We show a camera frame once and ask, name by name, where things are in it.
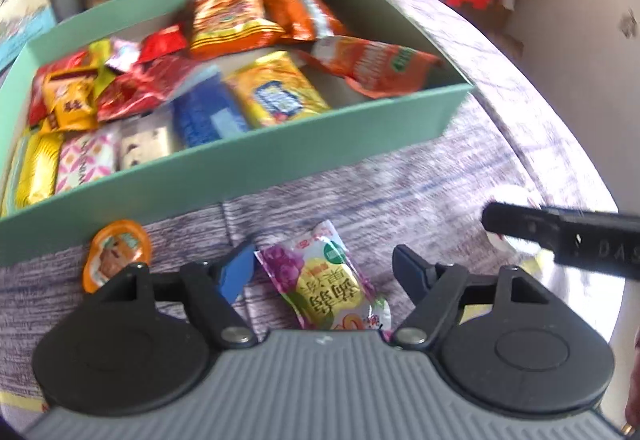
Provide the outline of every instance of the colorful cardboard box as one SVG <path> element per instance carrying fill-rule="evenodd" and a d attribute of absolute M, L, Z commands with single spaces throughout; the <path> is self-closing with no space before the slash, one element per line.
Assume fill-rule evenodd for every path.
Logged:
<path fill-rule="evenodd" d="M 38 67 L 110 34 L 143 37 L 166 26 L 185 1 L 108 1 L 25 46 L 0 88 L 0 193 L 26 124 L 31 79 Z M 442 55 L 387 0 L 325 2 L 354 34 Z M 255 57 L 237 54 L 225 57 L 219 65 L 228 73 L 247 58 Z M 143 224 L 158 221 L 435 138 L 472 87 L 443 58 L 444 65 L 430 75 L 430 89 L 402 98 L 354 100 L 340 95 L 342 79 L 320 74 L 318 90 L 331 106 L 340 106 L 324 115 L 187 149 L 2 217 L 0 265 L 87 243 L 101 227 L 117 219 Z"/>

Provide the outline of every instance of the black circular pad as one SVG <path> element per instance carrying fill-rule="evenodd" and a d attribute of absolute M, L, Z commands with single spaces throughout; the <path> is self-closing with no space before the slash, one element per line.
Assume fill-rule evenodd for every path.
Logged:
<path fill-rule="evenodd" d="M 50 404 L 98 416 L 164 406 L 194 386 L 209 349 L 190 324 L 153 307 L 82 309 L 38 343 L 33 373 Z"/>
<path fill-rule="evenodd" d="M 478 401 L 538 416 L 593 406 L 613 373 L 606 341 L 560 302 L 494 307 L 454 327 L 440 361 Z"/>

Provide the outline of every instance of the textured table cloth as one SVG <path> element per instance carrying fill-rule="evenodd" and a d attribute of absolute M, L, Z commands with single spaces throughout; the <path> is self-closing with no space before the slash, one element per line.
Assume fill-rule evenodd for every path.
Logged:
<path fill-rule="evenodd" d="M 495 185 L 521 185 L 548 204 L 616 209 L 574 136 L 480 32 L 438 0 L 392 1 L 477 86 L 445 134 L 149 225 L 154 271 L 219 257 L 250 234 L 264 247 L 331 219 L 354 260 L 388 298 L 397 325 L 413 305 L 391 272 L 395 245 L 406 243 L 428 261 L 457 262 L 476 273 L 495 273 L 501 264 L 520 260 L 494 250 L 480 225 L 479 214 Z M 0 269 L 0 403 L 18 429 L 37 416 L 42 402 L 31 352 L 42 334 L 81 301 L 86 253 L 86 247 L 72 248 Z M 555 266 L 543 271 L 542 280 L 610 338 L 622 280 Z M 176 305 L 162 308 L 182 311 Z M 259 333 L 297 326 L 263 272 L 245 288 L 236 308 Z"/>

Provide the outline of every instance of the metal screw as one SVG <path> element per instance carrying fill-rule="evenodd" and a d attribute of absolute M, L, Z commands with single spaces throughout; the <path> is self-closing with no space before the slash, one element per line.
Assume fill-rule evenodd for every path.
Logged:
<path fill-rule="evenodd" d="M 396 331 L 396 341 L 407 346 L 417 346 L 426 340 L 427 334 L 420 328 L 400 328 Z"/>
<path fill-rule="evenodd" d="M 223 340 L 232 344 L 248 343 L 253 336 L 251 330 L 243 326 L 229 326 L 222 330 Z"/>

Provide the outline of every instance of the candy wrapper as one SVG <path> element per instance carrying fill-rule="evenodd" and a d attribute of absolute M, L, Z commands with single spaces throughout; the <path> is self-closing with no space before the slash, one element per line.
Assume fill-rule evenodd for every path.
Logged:
<path fill-rule="evenodd" d="M 117 124 L 67 140 L 60 152 L 56 194 L 114 173 L 118 166 L 119 143 Z"/>
<path fill-rule="evenodd" d="M 93 293 L 129 263 L 151 262 L 151 241 L 135 221 L 121 219 L 108 224 L 91 241 L 82 271 L 82 287 Z"/>
<path fill-rule="evenodd" d="M 329 106 L 287 52 L 274 52 L 229 75 L 244 117 L 252 127 L 267 127 L 329 111 Z"/>
<path fill-rule="evenodd" d="M 98 121 L 118 120 L 151 111 L 218 73 L 214 64 L 165 55 L 148 70 L 122 74 L 97 100 Z"/>
<path fill-rule="evenodd" d="M 249 131 L 220 75 L 196 84 L 173 103 L 175 128 L 188 147 Z"/>
<path fill-rule="evenodd" d="M 138 64 L 151 62 L 155 58 L 163 55 L 179 52 L 189 46 L 187 39 L 180 31 L 180 26 L 173 25 L 149 35 L 140 48 Z"/>
<path fill-rule="evenodd" d="M 262 0 L 193 0 L 191 55 L 208 59 L 271 46 L 284 30 L 265 19 Z"/>
<path fill-rule="evenodd" d="M 322 0 L 263 0 L 269 18 L 282 26 L 280 41 L 315 41 L 344 35 L 342 23 Z"/>
<path fill-rule="evenodd" d="M 20 178 L 15 189 L 15 207 L 23 209 L 49 198 L 56 186 L 61 133 L 32 134 L 27 142 Z"/>
<path fill-rule="evenodd" d="M 6 187 L 4 188 L 4 196 L 2 197 L 2 210 L 0 216 L 11 216 L 17 210 L 15 205 L 15 194 L 20 181 L 20 171 L 24 163 L 27 146 L 31 137 L 36 134 L 37 130 L 25 130 L 18 143 L 15 145 L 14 157 L 11 160 L 11 168 L 6 178 Z"/>
<path fill-rule="evenodd" d="M 91 55 L 86 48 L 78 50 L 77 52 L 60 58 L 55 62 L 50 62 L 38 68 L 33 82 L 31 83 L 31 103 L 29 105 L 29 126 L 33 127 L 47 116 L 47 106 L 44 103 L 44 96 L 42 92 L 42 86 L 44 85 L 44 79 L 49 73 L 55 71 L 70 70 L 72 68 L 79 68 L 86 66 L 91 62 Z"/>
<path fill-rule="evenodd" d="M 92 42 L 89 44 L 89 51 L 91 52 L 91 65 L 98 68 L 98 76 L 94 82 L 95 100 L 116 78 L 116 74 L 106 65 L 107 60 L 111 57 L 111 40 L 102 39 Z"/>
<path fill-rule="evenodd" d="M 98 71 L 86 66 L 49 73 L 43 86 L 47 118 L 43 133 L 57 131 L 92 131 L 95 118 L 94 81 Z"/>
<path fill-rule="evenodd" d="M 151 162 L 180 149 L 169 106 L 123 121 L 121 131 L 120 169 Z"/>
<path fill-rule="evenodd" d="M 369 98 L 385 98 L 424 89 L 430 68 L 441 60 L 404 46 L 335 36 L 314 44 L 307 62 L 343 76 L 347 84 Z"/>
<path fill-rule="evenodd" d="M 111 56 L 106 65 L 116 73 L 129 73 L 140 57 L 140 45 L 137 42 L 111 38 Z"/>
<path fill-rule="evenodd" d="M 388 303 L 351 263 L 330 221 L 256 253 L 302 328 L 389 330 Z"/>

